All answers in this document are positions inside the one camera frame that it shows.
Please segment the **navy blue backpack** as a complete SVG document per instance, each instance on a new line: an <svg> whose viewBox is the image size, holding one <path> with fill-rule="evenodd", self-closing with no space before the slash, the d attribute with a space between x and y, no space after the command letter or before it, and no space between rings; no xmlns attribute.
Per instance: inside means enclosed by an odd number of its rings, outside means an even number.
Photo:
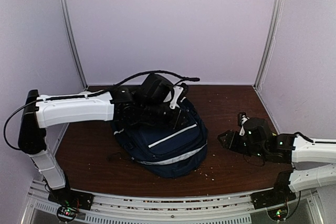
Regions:
<svg viewBox="0 0 336 224"><path fill-rule="evenodd" d="M110 123L116 141L130 159L163 178L186 176L207 156L208 130L203 120L189 99L183 99L181 106L189 122L178 130Z"/></svg>

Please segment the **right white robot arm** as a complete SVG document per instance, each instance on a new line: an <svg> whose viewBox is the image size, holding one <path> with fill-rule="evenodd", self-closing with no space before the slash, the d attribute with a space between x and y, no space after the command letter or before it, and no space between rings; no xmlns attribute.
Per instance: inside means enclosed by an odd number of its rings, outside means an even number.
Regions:
<svg viewBox="0 0 336 224"><path fill-rule="evenodd" d="M251 194L255 209L286 204L303 190L335 184L335 140L309 138L300 132L275 134L265 119L245 114L239 114L238 125L239 131L218 135L223 148L292 166L278 174L272 189Z"/></svg>

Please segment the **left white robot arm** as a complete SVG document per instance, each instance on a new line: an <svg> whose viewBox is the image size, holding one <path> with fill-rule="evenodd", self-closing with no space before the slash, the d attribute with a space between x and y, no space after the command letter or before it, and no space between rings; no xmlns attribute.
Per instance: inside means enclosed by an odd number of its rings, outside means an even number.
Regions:
<svg viewBox="0 0 336 224"><path fill-rule="evenodd" d="M135 89L122 83L97 91L73 95L28 94L20 125L18 148L28 154L47 181L49 191L60 205L76 202L75 192L45 142L46 128L82 121L114 121L123 126L145 124L178 128L183 125L180 102L188 88L172 84L162 71L147 72Z"/></svg>

